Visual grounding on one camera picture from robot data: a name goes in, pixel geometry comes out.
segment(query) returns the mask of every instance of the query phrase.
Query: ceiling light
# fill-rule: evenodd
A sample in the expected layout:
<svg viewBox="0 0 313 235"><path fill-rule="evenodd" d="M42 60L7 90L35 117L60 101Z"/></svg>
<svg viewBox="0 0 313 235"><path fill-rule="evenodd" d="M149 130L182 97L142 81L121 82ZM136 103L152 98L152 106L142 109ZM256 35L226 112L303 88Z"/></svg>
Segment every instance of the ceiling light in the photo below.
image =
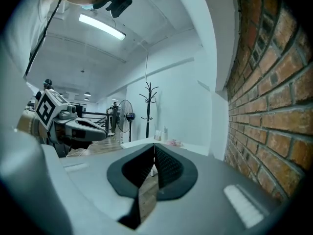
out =
<svg viewBox="0 0 313 235"><path fill-rule="evenodd" d="M89 25L96 27L98 29L101 29L101 30L105 31L106 33L109 33L110 35L118 38L119 40L123 40L126 37L125 33L121 32L115 28L112 28L111 26L108 26L107 24L104 24L103 22L100 22L94 18L85 16L83 14L81 14L79 16L79 21L86 23L86 24L89 24Z"/></svg>

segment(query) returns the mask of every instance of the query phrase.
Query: railing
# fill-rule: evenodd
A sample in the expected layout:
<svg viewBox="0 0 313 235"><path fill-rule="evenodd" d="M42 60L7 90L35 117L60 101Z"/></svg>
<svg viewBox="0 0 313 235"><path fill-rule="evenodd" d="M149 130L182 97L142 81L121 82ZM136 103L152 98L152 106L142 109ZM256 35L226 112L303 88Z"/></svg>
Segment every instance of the railing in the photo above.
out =
<svg viewBox="0 0 313 235"><path fill-rule="evenodd" d="M35 104L29 102L26 106L26 110L30 111L30 112L34 112L35 111Z"/></svg>
<svg viewBox="0 0 313 235"><path fill-rule="evenodd" d="M113 114L107 114L107 113L96 113L96 112L82 112L82 118L90 119L92 122L98 124L101 127L104 127L107 132L109 132L109 121L110 117L113 116ZM86 115L96 115L101 117L87 117Z"/></svg>

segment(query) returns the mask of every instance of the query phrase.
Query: black coat rack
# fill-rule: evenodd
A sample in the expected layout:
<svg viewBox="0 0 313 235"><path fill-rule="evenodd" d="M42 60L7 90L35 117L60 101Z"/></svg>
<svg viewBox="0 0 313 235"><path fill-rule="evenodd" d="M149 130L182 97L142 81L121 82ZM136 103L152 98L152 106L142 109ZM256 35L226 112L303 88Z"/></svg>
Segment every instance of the black coat rack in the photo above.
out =
<svg viewBox="0 0 313 235"><path fill-rule="evenodd" d="M155 100L154 102L151 101L151 99L154 98L155 95L157 94L157 92L156 92L156 93L154 93L154 94L152 95L152 91L153 91L154 89L158 88L158 87L154 87L153 89L151 89L151 83L150 83L150 85L147 83L147 85L148 85L148 87L146 87L146 89L149 91L149 97L146 97L146 96L144 96L144 95L142 95L142 94L139 94L139 95L143 96L144 98L146 98L146 103L148 104L148 107L147 107L147 117L146 117L146 118L141 117L142 119L146 119L146 120L147 120L146 138L149 137L149 125L150 125L150 120L153 119L153 118L150 118L150 104L157 102L156 100Z"/></svg>

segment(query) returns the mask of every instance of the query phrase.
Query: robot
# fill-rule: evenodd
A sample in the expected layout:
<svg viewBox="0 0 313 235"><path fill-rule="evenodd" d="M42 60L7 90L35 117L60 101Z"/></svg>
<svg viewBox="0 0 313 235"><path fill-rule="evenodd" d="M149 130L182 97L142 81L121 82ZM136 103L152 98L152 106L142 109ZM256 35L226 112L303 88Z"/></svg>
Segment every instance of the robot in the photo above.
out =
<svg viewBox="0 0 313 235"><path fill-rule="evenodd" d="M76 107L58 92L45 90L36 108L36 116L52 144L66 144L73 149L87 149L92 141L107 138L107 131L90 120L77 116Z"/></svg>

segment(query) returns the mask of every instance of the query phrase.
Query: standing fan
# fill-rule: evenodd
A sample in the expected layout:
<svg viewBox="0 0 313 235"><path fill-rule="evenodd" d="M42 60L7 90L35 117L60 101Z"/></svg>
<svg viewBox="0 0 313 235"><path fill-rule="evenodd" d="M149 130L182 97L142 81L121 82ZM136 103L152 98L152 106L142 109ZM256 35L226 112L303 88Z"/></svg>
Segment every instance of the standing fan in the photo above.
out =
<svg viewBox="0 0 313 235"><path fill-rule="evenodd" d="M130 142L132 136L132 121L136 117L136 115L133 113L132 104L128 100L123 100L118 106L118 111L119 111L118 128L123 133L127 133L129 131L129 142Z"/></svg>

